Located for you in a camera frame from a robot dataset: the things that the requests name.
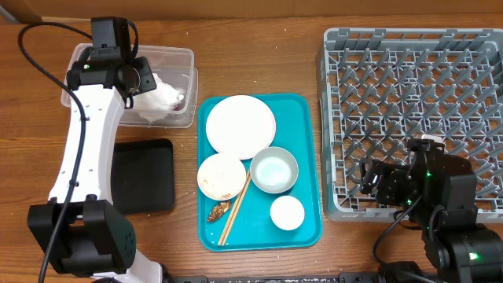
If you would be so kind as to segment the grey-green ceramic bowl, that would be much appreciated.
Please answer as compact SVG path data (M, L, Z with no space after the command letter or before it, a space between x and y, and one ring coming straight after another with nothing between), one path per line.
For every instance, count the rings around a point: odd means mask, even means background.
M296 158L286 149L269 147L258 152L250 164L251 180L265 193L290 190L299 176Z

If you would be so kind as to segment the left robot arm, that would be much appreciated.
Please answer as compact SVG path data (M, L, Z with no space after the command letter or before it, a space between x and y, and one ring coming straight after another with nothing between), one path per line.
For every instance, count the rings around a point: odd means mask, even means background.
M165 282L165 267L136 246L131 222L113 206L112 156L116 132L132 97L155 90L148 60L96 59L72 65L62 88L72 99L60 173L46 204L32 205L28 227L48 267L97 282Z

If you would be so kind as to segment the small white cup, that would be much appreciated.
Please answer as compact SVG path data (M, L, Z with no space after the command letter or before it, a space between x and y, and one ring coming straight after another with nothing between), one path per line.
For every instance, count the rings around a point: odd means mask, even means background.
M279 229L292 231L302 225L305 210L302 203L295 197L282 196L271 204L270 217Z

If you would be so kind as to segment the pink bowl with crumbs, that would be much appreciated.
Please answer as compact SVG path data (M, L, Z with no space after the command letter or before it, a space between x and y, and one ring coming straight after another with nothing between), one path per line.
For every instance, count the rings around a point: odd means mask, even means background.
M216 153L206 158L197 172L197 185L212 200L235 197L246 183L247 172L243 163L230 154Z

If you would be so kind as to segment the white napkin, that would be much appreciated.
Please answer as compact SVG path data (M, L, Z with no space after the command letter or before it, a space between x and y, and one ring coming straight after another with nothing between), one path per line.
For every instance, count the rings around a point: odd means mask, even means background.
M172 85L164 83L156 74L153 74L156 89L134 96L133 111L149 122L163 119L169 111L174 111L185 98L183 89L175 89Z

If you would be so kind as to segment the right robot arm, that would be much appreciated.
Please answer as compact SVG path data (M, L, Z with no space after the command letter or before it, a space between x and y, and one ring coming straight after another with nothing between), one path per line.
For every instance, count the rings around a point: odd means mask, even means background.
M502 239L477 222L477 177L465 158L446 153L438 136L409 138L408 165L381 160L360 163L363 194L379 204L399 206L382 241L404 218L421 231L426 256L441 282L500 282Z

